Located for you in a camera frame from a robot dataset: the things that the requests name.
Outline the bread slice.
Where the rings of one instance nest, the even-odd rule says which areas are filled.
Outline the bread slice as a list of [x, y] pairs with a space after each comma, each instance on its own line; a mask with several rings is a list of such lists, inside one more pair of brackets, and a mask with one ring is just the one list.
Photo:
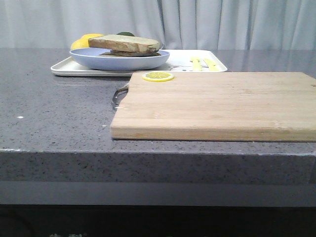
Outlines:
[[160, 49], [160, 42], [155, 39], [124, 35], [104, 35], [90, 38], [88, 44], [89, 47], [139, 53], [157, 52]]
[[152, 57], [152, 56], [161, 56], [158, 52], [126, 52], [126, 51], [115, 51], [110, 50], [109, 52], [104, 52], [99, 54], [99, 56], [105, 57]]

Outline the blue plate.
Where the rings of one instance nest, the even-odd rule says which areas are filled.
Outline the blue plate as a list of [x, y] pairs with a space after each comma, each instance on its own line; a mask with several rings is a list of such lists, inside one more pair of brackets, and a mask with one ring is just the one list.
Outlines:
[[158, 56], [148, 57], [112, 57], [104, 56], [110, 52], [105, 48], [79, 48], [70, 51], [71, 57], [77, 63], [92, 69], [107, 71], [138, 71], [159, 67], [168, 60], [170, 53], [159, 50]]

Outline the white bear tray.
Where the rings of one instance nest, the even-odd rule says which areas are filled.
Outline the white bear tray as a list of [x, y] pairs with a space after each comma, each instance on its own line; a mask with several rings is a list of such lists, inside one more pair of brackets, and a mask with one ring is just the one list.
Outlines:
[[[204, 72], [210, 72], [208, 66], [203, 61], [203, 58], [209, 58], [217, 64], [218, 72], [227, 71], [227, 67], [211, 52], [208, 50], [179, 50], [168, 49], [170, 56], [166, 63], [158, 68], [154, 68], [155, 71], [192, 71], [192, 63], [190, 58], [196, 56], [200, 58], [200, 64]], [[64, 77], [129, 77], [133, 72], [124, 71], [104, 71], [95, 70], [85, 67], [75, 62], [72, 57], [68, 57], [61, 62], [53, 65], [51, 72], [58, 76]]]

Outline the lemon slice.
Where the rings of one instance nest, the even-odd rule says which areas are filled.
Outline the lemon slice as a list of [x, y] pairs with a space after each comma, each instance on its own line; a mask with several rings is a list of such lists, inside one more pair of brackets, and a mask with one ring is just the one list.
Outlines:
[[142, 75], [142, 79], [151, 82], [165, 82], [174, 79], [174, 75], [169, 72], [148, 72]]

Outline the yellow plastic fork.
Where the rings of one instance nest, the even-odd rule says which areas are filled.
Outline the yellow plastic fork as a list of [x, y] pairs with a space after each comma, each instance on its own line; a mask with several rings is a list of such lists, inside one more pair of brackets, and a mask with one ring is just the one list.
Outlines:
[[192, 62], [192, 70], [193, 71], [202, 71], [202, 66], [200, 64], [200, 58], [199, 57], [196, 57], [196, 56], [192, 56], [190, 58], [190, 61]]

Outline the green lime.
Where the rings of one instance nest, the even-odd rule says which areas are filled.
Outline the green lime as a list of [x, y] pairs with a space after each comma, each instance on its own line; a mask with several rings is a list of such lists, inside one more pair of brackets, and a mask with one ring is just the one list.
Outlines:
[[134, 37], [135, 35], [131, 32], [119, 32], [117, 33], [117, 35], [121, 35], [121, 36], [130, 36], [130, 37]]

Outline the wooden cutting board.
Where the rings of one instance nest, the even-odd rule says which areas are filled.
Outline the wooden cutting board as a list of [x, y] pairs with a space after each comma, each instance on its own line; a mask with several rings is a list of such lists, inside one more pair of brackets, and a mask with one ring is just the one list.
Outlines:
[[135, 72], [110, 126], [115, 139], [313, 142], [316, 80], [301, 72]]

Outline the front yellow lemon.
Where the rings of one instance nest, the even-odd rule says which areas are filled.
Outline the front yellow lemon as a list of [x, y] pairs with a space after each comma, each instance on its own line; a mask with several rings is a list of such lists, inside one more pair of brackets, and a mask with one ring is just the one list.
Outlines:
[[88, 39], [78, 39], [71, 44], [71, 50], [89, 47]]

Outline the yellow lemon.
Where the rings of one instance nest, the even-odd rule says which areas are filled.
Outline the yellow lemon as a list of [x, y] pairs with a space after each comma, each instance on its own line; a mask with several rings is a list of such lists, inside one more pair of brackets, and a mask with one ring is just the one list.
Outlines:
[[95, 38], [95, 37], [101, 37], [103, 36], [103, 34], [96, 34], [96, 33], [92, 33], [92, 34], [85, 34], [81, 37], [81, 39], [91, 39], [91, 38]]
[[71, 44], [71, 50], [89, 47], [88, 39], [78, 39]]

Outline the rear yellow lemon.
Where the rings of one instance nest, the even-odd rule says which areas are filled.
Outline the rear yellow lemon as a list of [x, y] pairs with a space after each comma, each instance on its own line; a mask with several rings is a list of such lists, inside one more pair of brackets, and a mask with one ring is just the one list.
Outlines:
[[101, 37], [103, 36], [103, 34], [96, 34], [96, 33], [92, 33], [92, 34], [85, 34], [81, 37], [81, 39], [91, 39], [91, 38], [95, 38], [95, 37]]

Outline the grey curtain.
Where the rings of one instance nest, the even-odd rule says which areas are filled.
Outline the grey curtain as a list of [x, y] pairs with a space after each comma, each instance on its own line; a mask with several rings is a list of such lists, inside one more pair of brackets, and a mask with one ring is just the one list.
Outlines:
[[3, 0], [2, 48], [68, 48], [131, 32], [169, 49], [314, 50], [313, 0]]

